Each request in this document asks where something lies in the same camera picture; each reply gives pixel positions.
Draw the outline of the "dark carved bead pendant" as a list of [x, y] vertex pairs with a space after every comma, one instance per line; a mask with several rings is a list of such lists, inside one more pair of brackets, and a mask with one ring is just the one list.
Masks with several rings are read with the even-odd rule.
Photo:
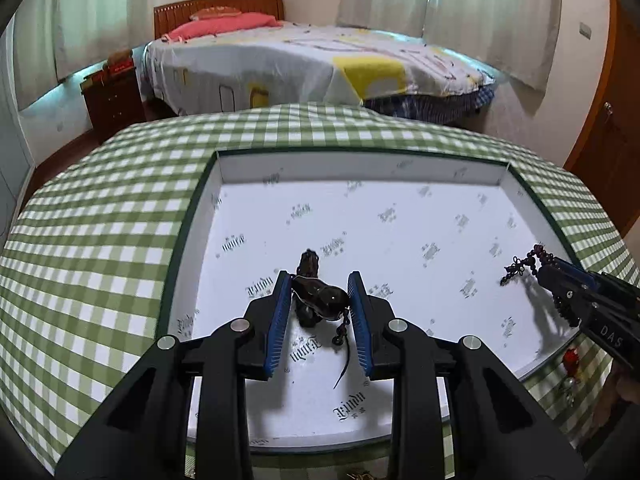
[[299, 259], [296, 272], [291, 275], [292, 303], [298, 324], [315, 328], [321, 322], [338, 322], [332, 344], [346, 348], [345, 364], [338, 376], [336, 388], [345, 376], [352, 352], [348, 341], [350, 324], [350, 298], [343, 289], [326, 284], [319, 278], [320, 258], [312, 249], [306, 249]]

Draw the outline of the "red tassel gold charm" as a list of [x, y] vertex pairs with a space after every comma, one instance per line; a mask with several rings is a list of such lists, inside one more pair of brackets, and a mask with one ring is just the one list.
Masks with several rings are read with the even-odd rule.
[[573, 406], [580, 386], [579, 354], [575, 347], [567, 347], [562, 356], [565, 376], [561, 382], [562, 396], [568, 406]]

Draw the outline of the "brown wooden door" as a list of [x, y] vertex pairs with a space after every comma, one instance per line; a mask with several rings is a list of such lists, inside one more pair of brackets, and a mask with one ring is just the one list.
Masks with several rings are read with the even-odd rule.
[[597, 91], [564, 168], [627, 234], [639, 219], [639, 26], [620, 0], [610, 0]]

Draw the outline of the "green white checkered tablecloth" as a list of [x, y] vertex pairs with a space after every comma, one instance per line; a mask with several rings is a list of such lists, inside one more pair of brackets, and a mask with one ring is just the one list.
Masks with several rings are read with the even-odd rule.
[[321, 104], [137, 124], [35, 192], [2, 248], [1, 406], [45, 471], [149, 348], [179, 228], [213, 154], [329, 146], [505, 162], [585, 268], [639, 281], [638, 264], [582, 181], [505, 140]]

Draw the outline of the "green tray white lining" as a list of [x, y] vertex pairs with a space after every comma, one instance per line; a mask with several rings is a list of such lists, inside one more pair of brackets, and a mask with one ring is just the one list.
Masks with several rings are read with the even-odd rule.
[[322, 281], [359, 272], [427, 335], [480, 338], [525, 378], [576, 335], [551, 295], [506, 267], [570, 248], [510, 162], [400, 151], [216, 151], [198, 180], [157, 333], [200, 338], [268, 296], [312, 250]]

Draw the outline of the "frosted glass wardrobe door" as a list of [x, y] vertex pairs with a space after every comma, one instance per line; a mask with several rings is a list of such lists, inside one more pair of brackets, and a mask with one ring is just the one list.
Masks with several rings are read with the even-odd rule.
[[34, 160], [18, 120], [9, 32], [6, 29], [1, 36], [1, 246], [6, 244], [34, 170]]

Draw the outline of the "bed with patterned sheet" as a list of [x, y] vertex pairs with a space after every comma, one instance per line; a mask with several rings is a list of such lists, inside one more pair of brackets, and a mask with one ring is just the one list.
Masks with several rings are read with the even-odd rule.
[[488, 105], [497, 85], [479, 62], [418, 38], [289, 22], [157, 39], [142, 61], [150, 92], [178, 115], [320, 103], [448, 125]]

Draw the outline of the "right white curtain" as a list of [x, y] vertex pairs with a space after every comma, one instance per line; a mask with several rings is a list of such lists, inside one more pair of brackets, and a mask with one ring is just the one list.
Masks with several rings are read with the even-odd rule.
[[338, 24], [421, 37], [543, 92], [562, 0], [341, 0]]

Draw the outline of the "white curtain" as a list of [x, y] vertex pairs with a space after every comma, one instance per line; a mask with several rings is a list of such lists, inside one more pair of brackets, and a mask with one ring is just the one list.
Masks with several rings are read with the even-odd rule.
[[562, 0], [341, 0], [338, 24], [421, 37], [543, 92]]
[[149, 0], [23, 0], [14, 18], [17, 107], [61, 81], [151, 38]]

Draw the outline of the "dark wooden nightstand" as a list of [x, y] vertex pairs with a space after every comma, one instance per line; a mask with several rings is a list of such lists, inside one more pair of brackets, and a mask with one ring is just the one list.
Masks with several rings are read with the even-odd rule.
[[80, 84], [92, 130], [100, 142], [111, 139], [120, 130], [145, 122], [145, 112], [137, 72], [128, 67], [118, 74], [99, 70], [85, 76]]

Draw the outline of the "red boxes on nightstand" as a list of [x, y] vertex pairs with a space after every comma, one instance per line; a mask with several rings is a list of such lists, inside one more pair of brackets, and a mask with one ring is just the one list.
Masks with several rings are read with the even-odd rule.
[[105, 81], [132, 68], [134, 68], [134, 54], [132, 50], [117, 51], [107, 58], [100, 70], [85, 76], [80, 86], [85, 89], [93, 84], [104, 84]]

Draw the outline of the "pink pillow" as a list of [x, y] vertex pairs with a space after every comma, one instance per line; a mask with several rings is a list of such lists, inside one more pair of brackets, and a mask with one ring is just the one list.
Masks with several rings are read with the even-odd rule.
[[282, 23], [274, 16], [262, 13], [240, 13], [218, 16], [206, 20], [190, 21], [160, 36], [163, 42], [185, 42], [191, 39], [218, 36], [228, 32], [242, 32], [263, 27], [280, 27]]

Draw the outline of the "left white curtain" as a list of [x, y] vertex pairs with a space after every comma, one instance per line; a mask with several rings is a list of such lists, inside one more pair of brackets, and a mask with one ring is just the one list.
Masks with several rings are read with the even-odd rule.
[[151, 38], [149, 0], [23, 0], [14, 18], [17, 107], [61, 81]]

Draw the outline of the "white wall switch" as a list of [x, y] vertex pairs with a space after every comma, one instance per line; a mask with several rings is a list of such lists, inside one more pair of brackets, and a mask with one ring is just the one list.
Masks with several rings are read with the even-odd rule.
[[589, 25], [584, 22], [579, 23], [579, 33], [584, 36], [586, 39], [590, 39], [592, 35], [592, 29]]

